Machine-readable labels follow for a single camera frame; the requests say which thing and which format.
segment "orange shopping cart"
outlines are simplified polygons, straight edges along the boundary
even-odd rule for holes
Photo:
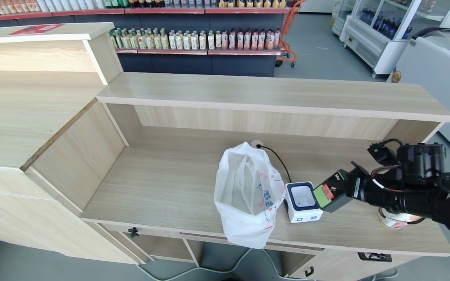
[[[295,67],[296,60],[298,59],[298,54],[296,54],[296,52],[291,49],[291,45],[289,45],[289,43],[286,42],[285,36],[289,34],[289,30],[291,29],[291,25],[295,21],[296,15],[300,13],[300,6],[305,1],[306,0],[298,0],[289,9],[289,13],[287,14],[287,18],[286,18],[286,21],[284,22],[284,26],[282,27],[280,40],[279,40],[279,47],[282,52],[281,52],[280,56],[277,57],[277,60],[280,60],[281,62],[283,60],[287,60],[288,62],[291,62],[292,68]]]

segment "floor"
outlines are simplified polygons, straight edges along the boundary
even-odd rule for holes
[[[351,50],[342,48],[341,42],[330,33],[330,16],[301,14],[296,19],[289,43],[298,52],[294,68],[290,63],[275,70],[276,77],[318,78],[333,80],[365,80],[383,82],[386,77],[371,78],[371,69]],[[439,134],[430,142],[446,141]],[[450,171],[450,146],[445,169]],[[450,242],[450,232],[443,228]],[[216,270],[229,270],[246,251],[243,247],[206,243],[202,266]],[[280,254],[269,251],[277,270],[280,269]],[[189,263],[158,260],[143,266],[158,279],[167,279],[193,267]],[[398,267],[399,275],[390,281],[444,281],[450,280],[449,258],[419,258]],[[382,272],[380,276],[393,274],[395,270]],[[220,281],[227,278],[244,281],[280,281],[270,260],[261,250],[252,250],[229,274],[195,270],[176,281]],[[133,265],[107,263],[97,260],[68,258],[59,253],[31,249],[0,242],[0,281],[131,281],[153,280]]]

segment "plastic bag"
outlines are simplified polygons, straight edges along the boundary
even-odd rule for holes
[[[263,248],[285,195],[284,182],[264,150],[245,142],[223,153],[216,172],[214,204],[230,243]]]

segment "black drawer handle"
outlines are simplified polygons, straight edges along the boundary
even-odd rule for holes
[[[128,232],[130,233],[130,237],[131,237],[131,238],[133,238],[133,237],[135,237],[135,236],[139,236],[139,235],[138,235],[138,229],[136,229],[136,228],[130,228],[130,229],[128,230]]]
[[[358,252],[359,258],[361,260],[370,261],[384,261],[385,263],[391,263],[391,255],[389,254],[378,254],[378,253],[363,253]]]
[[[312,274],[314,274],[314,267],[310,267],[310,272],[308,270],[305,271],[305,277],[308,277]]]

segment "display fridge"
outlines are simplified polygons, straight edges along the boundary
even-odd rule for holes
[[[376,74],[389,75],[411,35],[450,28],[450,0],[357,0],[339,39]]]
[[[343,25],[345,24],[346,18],[347,16],[350,16],[350,14],[352,14],[354,6],[355,0],[343,0],[341,5],[339,6],[339,11],[336,14],[336,19],[332,24],[331,31],[334,34],[338,36],[341,35],[341,31],[343,30]]]
[[[388,82],[421,85],[450,111],[450,29],[429,28],[416,34]],[[450,122],[440,132],[450,142]]]

